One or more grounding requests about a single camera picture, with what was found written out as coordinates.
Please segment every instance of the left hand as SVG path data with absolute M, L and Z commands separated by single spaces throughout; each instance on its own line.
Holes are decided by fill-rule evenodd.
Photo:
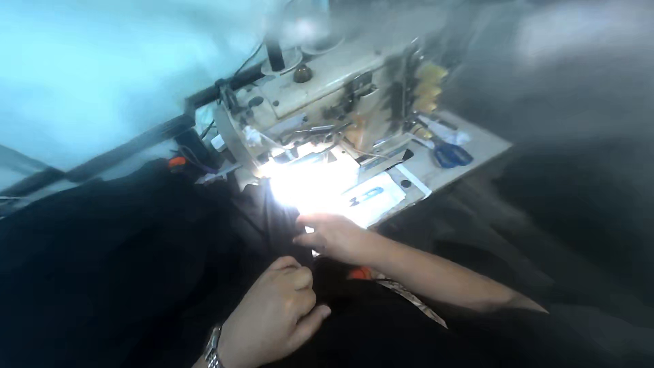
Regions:
M 297 350 L 330 315 L 314 308 L 313 275 L 293 257 L 277 259 L 222 326 L 218 356 L 225 368 L 255 368 Z

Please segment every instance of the black pipe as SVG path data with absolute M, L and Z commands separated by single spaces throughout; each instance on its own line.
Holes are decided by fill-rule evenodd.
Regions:
M 284 64 L 284 57 L 282 56 L 282 49 L 279 46 L 279 41 L 272 37 L 266 37 L 266 50 L 268 51 L 270 68 L 272 68 L 273 71 L 284 70 L 286 65 Z

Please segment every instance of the white paper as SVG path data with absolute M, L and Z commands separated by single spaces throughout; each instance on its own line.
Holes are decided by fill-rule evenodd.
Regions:
M 361 197 L 374 188 L 380 187 L 384 191 L 357 204 L 351 206 L 351 199 Z M 406 194 L 402 188 L 395 184 L 390 175 L 383 172 L 343 193 L 342 214 L 354 221 L 357 225 L 368 228 L 376 223 L 384 214 L 397 206 Z

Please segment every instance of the wrist watch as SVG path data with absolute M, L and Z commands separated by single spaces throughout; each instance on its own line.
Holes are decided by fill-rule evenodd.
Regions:
M 204 352 L 204 360 L 207 362 L 208 368 L 225 368 L 218 358 L 218 339 L 220 338 L 221 325 L 213 328 L 211 335 L 209 335 L 209 342 Z

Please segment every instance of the forearm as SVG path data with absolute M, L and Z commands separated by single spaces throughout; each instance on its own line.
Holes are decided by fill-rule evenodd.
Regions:
M 480 312 L 503 307 L 545 310 L 524 295 L 444 258 L 370 233 L 379 250 L 370 266 L 414 293 Z

